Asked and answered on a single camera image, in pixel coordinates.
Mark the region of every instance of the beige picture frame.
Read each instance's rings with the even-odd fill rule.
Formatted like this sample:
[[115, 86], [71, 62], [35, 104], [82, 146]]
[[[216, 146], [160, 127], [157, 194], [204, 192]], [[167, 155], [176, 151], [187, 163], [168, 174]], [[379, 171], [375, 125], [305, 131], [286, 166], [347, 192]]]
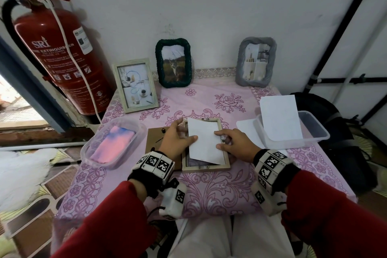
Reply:
[[[202, 118], [201, 120], [217, 122], [218, 129], [219, 130], [223, 129], [222, 123], [219, 118]], [[188, 128], [188, 122], [186, 119], [183, 120], [183, 125], [185, 125], [186, 128]], [[181, 155], [181, 171], [183, 173], [204, 173], [209, 171], [227, 171], [231, 168], [230, 160], [228, 158], [228, 154], [226, 151], [223, 151], [225, 164], [222, 164], [222, 165], [213, 164], [213, 165], [188, 166], [188, 158], [187, 158], [188, 154], [189, 154], [189, 148], [186, 148]]]
[[114, 64], [112, 69], [125, 113], [159, 106], [149, 58]]

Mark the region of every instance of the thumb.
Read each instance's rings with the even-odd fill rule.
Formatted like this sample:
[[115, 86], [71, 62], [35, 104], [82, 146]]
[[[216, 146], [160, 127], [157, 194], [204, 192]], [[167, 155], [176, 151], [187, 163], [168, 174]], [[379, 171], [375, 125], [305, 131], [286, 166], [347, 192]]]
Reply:
[[187, 137], [185, 138], [185, 142], [186, 142], [186, 145], [189, 146], [193, 143], [195, 143], [197, 140], [197, 136], [191, 136], [191, 137]]
[[228, 144], [216, 144], [216, 148], [222, 151], [231, 153], [231, 145]]

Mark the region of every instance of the person's right hand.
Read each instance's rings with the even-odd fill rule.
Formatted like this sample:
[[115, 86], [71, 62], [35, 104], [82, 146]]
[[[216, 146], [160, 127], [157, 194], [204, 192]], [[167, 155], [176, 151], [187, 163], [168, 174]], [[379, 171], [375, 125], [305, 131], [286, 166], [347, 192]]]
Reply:
[[242, 161], [252, 163], [254, 156], [261, 150], [261, 148], [251, 142], [246, 134], [242, 133], [239, 129], [222, 129], [221, 131], [215, 131], [214, 133], [217, 136], [226, 135], [226, 143], [230, 142], [229, 138], [231, 138], [230, 145], [217, 144], [216, 148], [226, 151]]

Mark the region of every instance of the white pants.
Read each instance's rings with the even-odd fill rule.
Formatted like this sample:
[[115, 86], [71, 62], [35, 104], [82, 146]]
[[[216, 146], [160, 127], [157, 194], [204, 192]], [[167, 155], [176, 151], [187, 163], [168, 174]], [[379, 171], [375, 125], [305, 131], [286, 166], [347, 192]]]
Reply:
[[294, 257], [279, 215], [236, 215], [233, 230], [230, 216], [190, 218], [181, 231], [170, 258]]

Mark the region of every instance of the tablecloth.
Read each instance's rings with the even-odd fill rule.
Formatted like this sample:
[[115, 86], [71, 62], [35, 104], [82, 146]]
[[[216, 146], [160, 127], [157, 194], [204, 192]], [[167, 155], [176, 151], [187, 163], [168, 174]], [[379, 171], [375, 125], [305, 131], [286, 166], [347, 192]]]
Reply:
[[[165, 89], [156, 83], [159, 107], [124, 114], [116, 91], [102, 119], [101, 127], [109, 120], [126, 116], [144, 123], [147, 128], [169, 126], [180, 117], [219, 118], [223, 128], [236, 128], [236, 122], [254, 118], [262, 96], [279, 95], [273, 86], [266, 88], [241, 87], [233, 80], [222, 78], [196, 79], [186, 88]], [[74, 177], [54, 220], [53, 247], [60, 245], [66, 231], [77, 227], [83, 218], [123, 180], [131, 167], [145, 152], [146, 137], [128, 160], [115, 170], [92, 168], [82, 163]], [[345, 192], [356, 201], [356, 196], [318, 144], [308, 148], [288, 149], [289, 156], [304, 170], [313, 172], [332, 187]], [[188, 187], [183, 217], [246, 214], [260, 210], [251, 194], [254, 168], [237, 161], [229, 171], [173, 174]], [[147, 198], [149, 212], [161, 202]]]

